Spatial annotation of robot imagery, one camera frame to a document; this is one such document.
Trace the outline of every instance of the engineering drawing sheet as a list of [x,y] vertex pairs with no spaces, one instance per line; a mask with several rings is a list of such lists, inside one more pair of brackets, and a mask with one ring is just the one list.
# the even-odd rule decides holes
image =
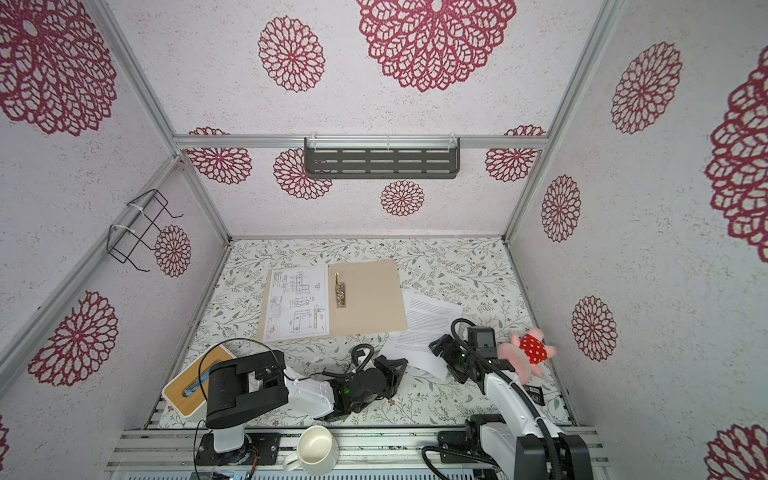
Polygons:
[[328,267],[273,270],[264,341],[303,339],[328,333]]

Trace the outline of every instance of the white paper sheet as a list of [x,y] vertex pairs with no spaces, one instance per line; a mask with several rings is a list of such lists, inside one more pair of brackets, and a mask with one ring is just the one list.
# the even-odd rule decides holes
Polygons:
[[390,333],[381,355],[388,359],[407,359],[409,365],[444,382],[448,366],[445,360],[429,350],[429,344],[450,333],[451,322],[461,318],[464,307],[409,292],[403,292],[402,298],[406,305],[408,329]]
[[328,332],[328,266],[272,270],[264,341],[303,339]]

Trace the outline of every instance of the red doily motif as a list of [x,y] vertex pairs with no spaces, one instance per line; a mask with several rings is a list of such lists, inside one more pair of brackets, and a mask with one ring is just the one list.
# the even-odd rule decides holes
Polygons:
[[0,416],[0,472],[2,472],[2,461],[5,460],[5,454],[10,448],[8,446],[8,429],[2,424],[2,416]]
[[99,292],[85,292],[27,366],[40,383],[73,386],[97,372],[114,348],[118,318]]
[[274,18],[261,31],[259,58],[267,74],[288,91],[307,91],[326,69],[323,47],[295,18]]
[[190,239],[176,225],[168,225],[157,235],[154,249],[157,266],[168,276],[180,276],[190,266]]
[[728,112],[710,139],[710,205],[728,219],[730,236],[757,247],[768,262],[768,47],[747,81],[731,92]]
[[398,180],[382,190],[382,207],[397,217],[416,213],[424,204],[424,190],[413,182]]
[[719,430],[707,446],[707,480],[768,478],[768,432],[760,425],[732,425],[726,431]]
[[[542,136],[547,132],[534,125],[520,125],[504,135]],[[528,176],[538,151],[533,148],[492,148],[485,154],[485,169],[496,180],[520,180]]]
[[[190,135],[228,135],[218,128],[195,128]],[[250,156],[245,148],[188,148],[187,156],[197,171],[220,184],[238,184],[250,175]]]
[[309,200],[322,197],[330,190],[331,180],[314,180],[307,177],[304,168],[304,150],[295,148],[280,152],[273,166],[280,188],[296,198]]
[[488,62],[515,16],[513,0],[357,0],[360,33],[402,87],[445,90]]
[[616,322],[608,305],[599,298],[586,296],[576,304],[571,329],[578,348],[598,362],[606,360],[616,348]]
[[568,175],[555,178],[541,202],[541,224],[547,237],[553,242],[570,237],[580,214],[581,198],[574,179]]
[[680,83],[680,52],[664,41],[639,54],[616,85],[611,108],[616,128],[633,134],[663,114]]
[[78,136],[111,115],[117,73],[76,0],[0,2],[0,102],[13,121]]

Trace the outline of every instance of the pink stuffed pig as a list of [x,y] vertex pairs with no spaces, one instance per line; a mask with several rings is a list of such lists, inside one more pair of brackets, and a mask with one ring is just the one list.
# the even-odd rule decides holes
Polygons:
[[523,385],[528,384],[531,373],[537,377],[544,376],[538,364],[558,352],[553,346],[545,345],[543,339],[544,332],[534,328],[522,338],[517,333],[512,335],[512,343],[502,343],[497,348],[498,358],[507,359],[515,367],[515,373]]

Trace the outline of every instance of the cup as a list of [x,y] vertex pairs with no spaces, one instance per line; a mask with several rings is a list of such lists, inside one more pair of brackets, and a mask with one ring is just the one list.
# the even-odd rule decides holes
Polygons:
[[304,430],[296,451],[283,460],[283,470],[303,468],[310,475],[326,475],[339,459],[339,444],[331,432],[321,425]]

